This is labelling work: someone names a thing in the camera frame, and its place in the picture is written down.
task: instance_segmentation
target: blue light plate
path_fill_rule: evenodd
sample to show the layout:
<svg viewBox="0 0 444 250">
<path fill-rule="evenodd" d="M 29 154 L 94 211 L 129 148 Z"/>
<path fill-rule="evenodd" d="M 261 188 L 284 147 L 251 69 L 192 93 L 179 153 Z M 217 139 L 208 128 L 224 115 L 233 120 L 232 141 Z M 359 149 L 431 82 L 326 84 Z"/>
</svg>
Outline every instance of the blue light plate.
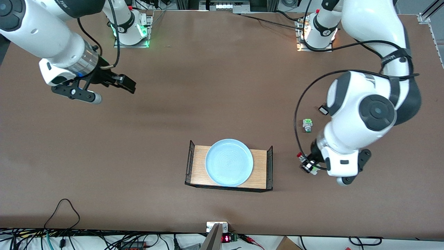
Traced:
<svg viewBox="0 0 444 250">
<path fill-rule="evenodd" d="M 217 184 L 236 187 L 253 171 L 253 156 L 242 142 L 224 139 L 214 143 L 205 157 L 208 176 Z"/>
</svg>

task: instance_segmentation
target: digital display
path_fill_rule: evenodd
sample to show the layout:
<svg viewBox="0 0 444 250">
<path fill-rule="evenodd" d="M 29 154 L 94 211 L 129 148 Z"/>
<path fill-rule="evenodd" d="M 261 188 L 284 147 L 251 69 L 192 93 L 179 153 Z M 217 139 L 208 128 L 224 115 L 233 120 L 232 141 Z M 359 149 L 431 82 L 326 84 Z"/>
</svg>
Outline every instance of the digital display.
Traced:
<svg viewBox="0 0 444 250">
<path fill-rule="evenodd" d="M 223 234 L 221 238 L 221 243 L 229 243 L 231 242 L 231 235 L 230 233 Z"/>
</svg>

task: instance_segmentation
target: small green object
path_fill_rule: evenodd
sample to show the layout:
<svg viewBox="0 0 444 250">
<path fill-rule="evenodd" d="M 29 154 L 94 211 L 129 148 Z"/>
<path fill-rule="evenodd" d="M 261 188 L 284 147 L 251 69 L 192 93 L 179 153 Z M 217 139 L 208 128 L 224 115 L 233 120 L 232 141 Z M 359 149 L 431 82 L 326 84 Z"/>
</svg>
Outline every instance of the small green object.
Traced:
<svg viewBox="0 0 444 250">
<path fill-rule="evenodd" d="M 313 126 L 313 122 L 311 119 L 304 119 L 302 121 L 302 127 L 304 128 L 306 133 L 311 133 L 311 127 Z"/>
</svg>

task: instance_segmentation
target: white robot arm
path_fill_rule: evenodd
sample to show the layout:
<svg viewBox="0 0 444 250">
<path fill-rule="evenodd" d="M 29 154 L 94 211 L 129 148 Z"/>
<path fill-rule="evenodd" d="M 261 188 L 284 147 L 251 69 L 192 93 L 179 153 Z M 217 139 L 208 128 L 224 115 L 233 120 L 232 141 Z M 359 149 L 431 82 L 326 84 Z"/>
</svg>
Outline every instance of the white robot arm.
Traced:
<svg viewBox="0 0 444 250">
<path fill-rule="evenodd" d="M 123 0 L 113 0 L 121 43 L 132 45 L 146 36 L 143 17 L 130 11 Z M 98 93 L 89 91 L 89 84 L 124 88 L 134 93 L 135 82 L 101 67 L 108 62 L 97 54 L 79 34 L 72 32 L 65 21 L 106 13 L 114 23 L 105 0 L 0 0 L 0 33 L 10 41 L 42 58 L 39 63 L 45 82 L 54 93 L 93 104 L 101 102 Z M 79 87 L 80 80 L 86 81 Z"/>
<path fill-rule="evenodd" d="M 341 18 L 344 30 L 355 40 L 383 40 L 399 47 L 366 44 L 381 57 L 382 72 L 389 79 L 346 72 L 327 93 L 325 109 L 332 120 L 312 143 L 301 167 L 310 172 L 317 162 L 325 162 L 327 173 L 337 177 L 340 185 L 348 185 L 362 170 L 362 149 L 412 118 L 421 96 L 414 77 L 399 78 L 412 75 L 413 65 L 408 36 L 392 0 L 324 0 L 319 13 L 309 17 L 307 47 L 327 47 Z M 364 153 L 369 158 L 369 150 Z"/>
</svg>

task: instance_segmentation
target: electrical wire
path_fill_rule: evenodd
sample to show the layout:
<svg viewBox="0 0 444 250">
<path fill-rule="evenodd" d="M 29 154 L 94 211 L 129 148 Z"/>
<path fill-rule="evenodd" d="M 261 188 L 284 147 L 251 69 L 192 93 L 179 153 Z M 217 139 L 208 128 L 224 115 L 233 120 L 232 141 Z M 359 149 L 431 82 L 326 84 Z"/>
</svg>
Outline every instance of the electrical wire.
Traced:
<svg viewBox="0 0 444 250">
<path fill-rule="evenodd" d="M 145 235 L 145 237 L 143 238 L 142 242 L 145 242 L 145 239 L 147 238 L 147 236 L 148 236 L 148 235 L 149 235 L 149 234 Z M 149 248 L 149 247 L 152 247 L 152 246 L 156 245 L 158 241 L 159 241 L 159 235 L 157 234 L 157 240 L 156 240 L 156 242 L 154 242 L 154 244 L 153 244 L 153 245 L 151 245 L 151 246 L 147 246 L 147 248 Z"/>
<path fill-rule="evenodd" d="M 46 241 L 48 242 L 49 248 L 54 250 L 54 247 L 52 247 L 51 241 L 49 240 L 49 232 L 46 232 Z"/>
<path fill-rule="evenodd" d="M 117 66 L 117 64 L 119 63 L 119 60 L 120 60 L 119 27 L 117 25 L 117 18 L 115 16 L 115 11 L 114 11 L 114 6 L 112 5 L 112 0 L 108 0 L 108 3 L 110 4 L 111 12 L 112 12 L 112 18 L 113 18 L 113 21 L 114 21 L 114 24 L 111 24 L 111 25 L 114 25 L 115 37 L 116 37 L 116 40 L 117 40 L 117 56 L 116 56 L 116 59 L 115 59 L 115 63 L 113 65 L 108 65 L 108 66 L 100 67 L 103 70 L 115 68 Z"/>
<path fill-rule="evenodd" d="M 170 247 L 168 246 L 168 243 L 162 238 L 161 235 L 159 235 L 159 238 L 160 238 L 161 240 L 163 240 L 163 242 L 165 242 L 165 244 L 167 245 L 166 248 L 167 248 L 168 250 L 170 250 Z"/>
<path fill-rule="evenodd" d="M 294 22 L 297 22 L 298 19 L 301 19 L 302 17 L 299 18 L 292 18 L 289 15 L 287 15 L 287 13 L 280 11 L 280 10 L 276 10 L 277 13 L 281 13 L 282 15 L 284 15 L 287 19 L 292 20 Z"/>
<path fill-rule="evenodd" d="M 161 18 L 165 14 L 167 9 L 168 9 L 168 5 L 165 7 L 165 9 L 162 11 L 162 13 L 160 13 L 160 15 L 156 18 L 156 20 L 154 20 L 154 22 L 151 24 L 151 26 L 153 26 L 155 23 L 157 23 L 157 20 L 159 20 L 159 18 Z"/>
<path fill-rule="evenodd" d="M 28 240 L 28 238 L 26 238 L 26 245 L 25 245 L 25 247 L 23 248 L 23 250 L 28 249 L 28 245 L 31 243 L 31 241 L 34 239 L 35 236 L 36 236 L 36 235 L 33 235 L 33 236 L 31 237 L 30 240 Z"/>
<path fill-rule="evenodd" d="M 352 238 L 355 238 L 358 240 L 359 243 L 354 243 L 352 241 Z M 379 246 L 382 243 L 382 237 L 368 237 L 370 239 L 378 239 L 379 241 L 373 244 L 368 244 L 368 243 L 362 243 L 361 239 L 359 239 L 359 237 L 357 236 L 349 236 L 349 242 L 352 243 L 355 246 L 360 246 L 361 250 L 364 250 L 364 246 Z"/>
<path fill-rule="evenodd" d="M 262 250 L 265 250 L 265 248 L 264 247 L 262 247 L 259 243 L 257 243 L 257 242 L 254 242 L 253 243 L 253 245 L 255 245 L 255 246 L 258 246 L 258 247 L 260 247 L 260 248 L 262 248 Z"/>
<path fill-rule="evenodd" d="M 88 34 L 88 32 L 86 32 L 86 30 L 83 28 L 82 23 L 80 22 L 80 18 L 77 18 L 77 23 L 79 24 L 80 29 L 82 30 L 82 32 L 89 37 L 89 39 L 91 39 L 93 42 L 95 42 L 95 44 L 97 44 L 97 47 L 99 47 L 100 49 L 100 53 L 99 55 L 102 56 L 103 50 L 102 50 L 102 46 L 100 45 L 100 43 L 94 39 L 90 34 Z"/>
<path fill-rule="evenodd" d="M 286 25 L 286 24 L 280 24 L 280 23 L 276 23 L 276 22 L 273 22 L 273 21 L 265 20 L 265 19 L 262 19 L 262 18 L 254 17 L 254 16 L 245 16 L 245 15 L 242 15 L 242 14 L 237 14 L 237 15 L 248 17 L 248 18 L 252 18 L 252 19 L 256 19 L 256 20 L 259 20 L 259 21 L 267 22 L 267 23 L 271 23 L 271 24 L 274 24 L 274 25 L 279 25 L 279 26 L 283 26 L 283 27 L 288 27 L 288 28 L 294 28 L 294 29 L 302 30 L 301 27 L 296 27 L 296 26 L 291 26 L 291 25 Z"/>
<path fill-rule="evenodd" d="M 63 198 L 59 201 L 59 203 L 57 204 L 57 207 L 55 207 L 54 212 L 51 214 L 51 216 L 49 217 L 49 219 L 45 222 L 45 224 L 43 225 L 43 228 L 45 230 L 48 230 L 48 228 L 46 227 L 46 225 L 48 224 L 48 222 L 52 219 L 52 217 L 55 215 L 55 213 L 57 212 L 60 204 L 62 203 L 62 201 L 67 201 L 69 202 L 69 205 L 71 206 L 72 210 L 74 211 L 74 213 L 77 215 L 77 222 L 74 223 L 74 225 L 68 227 L 68 230 L 72 229 L 73 227 L 75 227 L 79 222 L 80 222 L 80 214 L 77 212 L 77 210 L 75 210 L 74 206 L 72 205 L 71 201 L 69 199 Z"/>
<path fill-rule="evenodd" d="M 145 7 L 145 6 L 144 6 L 143 4 L 141 4 L 139 1 L 135 0 L 135 2 L 136 2 L 137 4 L 139 4 L 140 6 L 142 6 L 144 9 L 149 10 L 147 7 Z M 146 3 L 147 5 L 154 6 L 155 8 L 162 9 L 161 7 L 156 6 L 156 5 L 152 4 L 152 3 L 148 3 L 148 2 L 145 2 L 145 1 L 142 1 L 142 2 Z"/>
<path fill-rule="evenodd" d="M 299 236 L 299 238 L 301 239 L 301 245 L 304 248 L 304 250 L 307 250 L 307 248 L 304 245 L 304 240 L 302 239 L 302 236 Z"/>
<path fill-rule="evenodd" d="M 325 77 L 327 77 L 327 76 L 331 76 L 331 75 L 339 74 L 339 73 L 345 73 L 345 72 L 347 72 L 347 71 L 355 71 L 355 72 L 359 72 L 359 73 L 364 73 L 364 74 L 368 74 L 368 75 L 373 75 L 373 76 L 377 76 L 377 77 L 382 77 L 382 78 L 385 78 L 385 79 L 389 79 L 388 76 L 381 75 L 381 74 L 378 74 L 378 73 L 375 73 L 375 72 L 371 72 L 371 71 L 367 71 L 367 70 L 361 70 L 361 69 L 342 69 L 342 70 L 332 71 L 332 72 L 326 73 L 326 74 L 324 74 L 324 75 L 318 77 L 316 80 L 314 80 L 312 83 L 310 83 L 310 85 L 308 85 L 307 88 L 304 89 L 304 91 L 302 92 L 301 96 L 299 97 L 299 100 L 297 101 L 296 108 L 295 108 L 295 111 L 294 111 L 293 128 L 294 128 L 294 135 L 295 135 L 295 137 L 296 137 L 296 142 L 297 142 L 297 145 L 298 145 L 298 147 L 299 147 L 299 150 L 301 151 L 302 156 L 303 156 L 308 162 L 310 162 L 310 161 L 309 161 L 309 160 L 307 159 L 307 157 L 305 156 L 304 150 L 302 149 L 302 146 L 301 146 L 301 142 L 299 141 L 299 135 L 298 135 L 298 133 L 297 133 L 297 112 L 298 112 L 298 110 L 299 110 L 299 106 L 300 106 L 300 104 L 301 104 L 301 102 L 302 102 L 302 99 L 304 98 L 305 94 L 307 93 L 307 91 L 308 91 L 313 85 L 315 85 L 315 83 L 317 83 L 318 81 L 320 81 L 321 79 L 323 79 L 323 78 L 325 78 Z M 400 79 L 401 81 L 403 81 L 403 80 L 406 80 L 406 79 L 409 79 L 409 78 L 412 78 L 412 77 L 416 77 L 416 76 L 418 76 L 418 75 L 419 75 L 419 74 L 411 74 L 411 75 L 408 75 L 408 76 L 399 77 L 399 79 Z M 316 168 L 319 168 L 319 169 L 321 169 L 321 170 L 327 170 L 326 168 L 319 167 L 319 166 L 316 166 Z"/>
<path fill-rule="evenodd" d="M 305 14 L 304 14 L 304 20 L 302 21 L 302 39 L 303 39 L 305 45 L 307 45 L 305 43 L 305 19 L 307 18 L 308 8 L 310 7 L 311 1 L 312 0 L 310 0 L 307 4 L 307 9 L 305 9 Z"/>
<path fill-rule="evenodd" d="M 75 250 L 74 244 L 72 243 L 72 240 L 71 240 L 71 235 L 68 235 L 68 239 L 69 239 L 69 242 L 71 243 L 72 249 Z"/>
</svg>

